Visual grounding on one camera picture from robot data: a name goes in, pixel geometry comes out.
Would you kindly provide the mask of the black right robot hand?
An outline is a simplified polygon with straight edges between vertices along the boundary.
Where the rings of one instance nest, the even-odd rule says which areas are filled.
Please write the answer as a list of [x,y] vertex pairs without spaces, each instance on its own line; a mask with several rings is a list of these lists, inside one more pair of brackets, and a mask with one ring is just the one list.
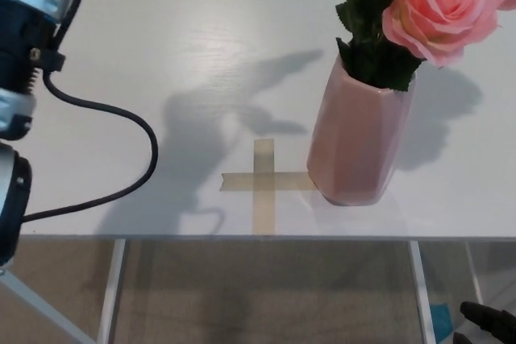
[[463,316],[501,343],[515,343],[515,315],[471,301],[460,304]]

